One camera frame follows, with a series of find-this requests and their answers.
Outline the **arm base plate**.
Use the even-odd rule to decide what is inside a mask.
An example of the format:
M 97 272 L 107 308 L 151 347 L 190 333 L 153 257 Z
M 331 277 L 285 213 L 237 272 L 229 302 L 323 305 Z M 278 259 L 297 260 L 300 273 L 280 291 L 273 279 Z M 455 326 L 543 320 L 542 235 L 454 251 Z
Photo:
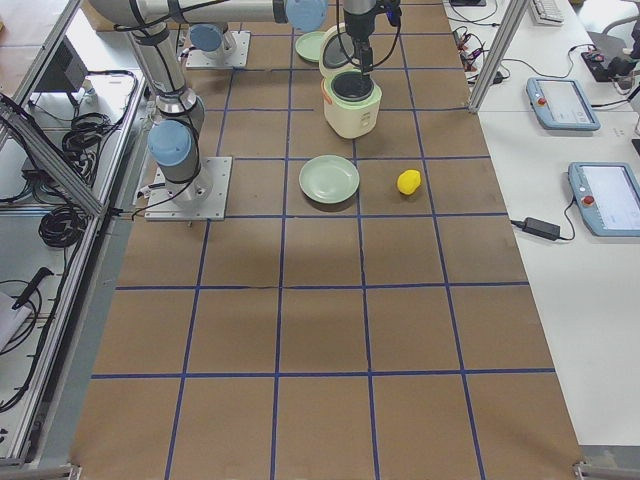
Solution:
M 185 66 L 188 70 L 244 69 L 247 65 L 251 33 L 227 31 L 216 50 L 191 50 Z
M 154 181 L 164 186 L 150 193 L 151 206 L 143 211 L 148 221 L 222 221 L 225 218 L 231 157 L 203 157 L 200 173 L 186 190 L 172 199 L 183 186 L 166 183 L 164 174 L 156 168 Z

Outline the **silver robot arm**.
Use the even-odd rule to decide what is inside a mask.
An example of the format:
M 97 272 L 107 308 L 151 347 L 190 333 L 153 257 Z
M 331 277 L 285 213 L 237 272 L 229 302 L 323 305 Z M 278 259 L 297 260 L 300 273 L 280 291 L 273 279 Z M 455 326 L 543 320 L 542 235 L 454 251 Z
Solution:
M 224 25 L 194 24 L 190 26 L 189 36 L 192 45 L 211 58 L 231 55 L 236 50 L 233 35 Z
M 140 67 L 158 99 L 180 112 L 202 113 L 201 154 L 233 160 L 231 216 L 275 216 L 286 201 L 307 197 L 298 185 L 304 161 L 324 154 L 371 163 L 389 158 L 397 145 L 396 114 L 385 114 L 369 133 L 339 136 L 326 121 L 321 63 L 303 59 L 298 36 L 257 36 L 248 64 L 229 70 L 187 69 L 165 23 L 149 19 L 143 1 L 95 1 L 93 8 L 116 32 L 128 35 Z

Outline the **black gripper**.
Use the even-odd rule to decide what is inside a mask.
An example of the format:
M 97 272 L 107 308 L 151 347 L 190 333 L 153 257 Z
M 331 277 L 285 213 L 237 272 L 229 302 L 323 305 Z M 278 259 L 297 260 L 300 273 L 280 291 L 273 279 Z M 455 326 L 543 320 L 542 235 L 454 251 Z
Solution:
M 351 38 L 354 52 L 360 53 L 360 70 L 363 76 L 373 70 L 373 50 L 363 48 L 369 45 L 369 37 L 375 29 L 375 4 L 344 4 L 343 14 L 346 33 Z

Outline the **green plate near arm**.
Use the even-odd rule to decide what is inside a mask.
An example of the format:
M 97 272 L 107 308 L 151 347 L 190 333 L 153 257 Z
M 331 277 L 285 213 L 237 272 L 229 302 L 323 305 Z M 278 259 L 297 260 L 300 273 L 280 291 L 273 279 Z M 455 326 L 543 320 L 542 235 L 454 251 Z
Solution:
M 359 188 L 355 165 L 344 157 L 321 155 L 308 160 L 300 170 L 299 185 L 311 200 L 338 204 L 348 200 Z
M 313 31 L 301 35 L 295 41 L 295 51 L 303 60 L 317 63 L 320 58 L 324 32 Z

